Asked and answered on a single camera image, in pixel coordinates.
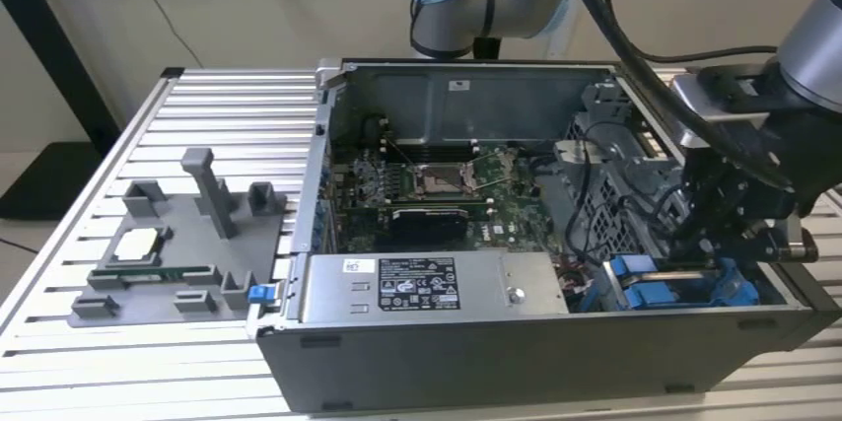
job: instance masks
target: black stand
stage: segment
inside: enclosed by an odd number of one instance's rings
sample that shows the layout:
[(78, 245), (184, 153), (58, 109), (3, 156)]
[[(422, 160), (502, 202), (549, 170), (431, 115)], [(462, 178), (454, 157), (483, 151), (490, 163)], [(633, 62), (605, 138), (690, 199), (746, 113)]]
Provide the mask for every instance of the black stand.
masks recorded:
[(51, 143), (0, 198), (0, 218), (55, 220), (70, 209), (120, 129), (47, 0), (0, 1), (91, 138), (91, 143)]

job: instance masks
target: green circuit board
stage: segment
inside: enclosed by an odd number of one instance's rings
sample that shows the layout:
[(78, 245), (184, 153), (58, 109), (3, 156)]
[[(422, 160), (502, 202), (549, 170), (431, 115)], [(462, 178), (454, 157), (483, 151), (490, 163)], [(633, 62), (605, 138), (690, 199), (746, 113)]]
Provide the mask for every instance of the green circuit board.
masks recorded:
[(376, 243), (390, 233), (395, 211), (458, 209), (470, 216), (465, 239), (442, 251), (503, 247), (561, 252), (542, 190), (529, 161), (515, 149), (483, 145), (475, 158), (463, 163), (386, 163), (359, 157), (342, 170), (336, 183), (340, 251), (379, 251)]

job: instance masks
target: slotted metal table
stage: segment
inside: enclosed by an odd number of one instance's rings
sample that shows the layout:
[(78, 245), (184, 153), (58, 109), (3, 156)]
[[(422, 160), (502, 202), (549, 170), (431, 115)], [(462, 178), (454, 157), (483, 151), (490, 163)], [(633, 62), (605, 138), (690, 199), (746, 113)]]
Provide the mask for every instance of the slotted metal table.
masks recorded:
[[(214, 148), (214, 170), (232, 191), (268, 180), (288, 193), (284, 271), (315, 87), (312, 71), (187, 70), (160, 79), (0, 307), (0, 419), (308, 419), (290, 412), (244, 321), (71, 328), (64, 319), (127, 212), (120, 196), (131, 180), (158, 178), (166, 193), (196, 192), (179, 166), (188, 146)], [(822, 254), (810, 271), (842, 304), (841, 216), (842, 198), (830, 192), (805, 226)], [(794, 352), (755, 358), (706, 394), (367, 419), (842, 419), (842, 323)]]

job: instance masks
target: motherboard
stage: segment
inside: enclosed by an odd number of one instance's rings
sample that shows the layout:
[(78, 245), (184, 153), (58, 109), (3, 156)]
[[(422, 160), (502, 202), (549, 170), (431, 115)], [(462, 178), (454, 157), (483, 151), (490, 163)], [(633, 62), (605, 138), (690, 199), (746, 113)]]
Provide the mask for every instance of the motherboard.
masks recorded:
[(515, 142), (346, 150), (331, 169), (340, 252), (475, 250), (561, 254), (535, 157)]

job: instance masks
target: blue plastic clip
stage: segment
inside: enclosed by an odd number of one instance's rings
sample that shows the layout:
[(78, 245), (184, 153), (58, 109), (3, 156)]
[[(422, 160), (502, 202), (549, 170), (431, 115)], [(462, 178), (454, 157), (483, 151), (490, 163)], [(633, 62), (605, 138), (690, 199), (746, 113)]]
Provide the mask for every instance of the blue plastic clip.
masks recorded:
[(255, 285), (248, 289), (248, 303), (268, 305), (275, 303), (275, 285)]

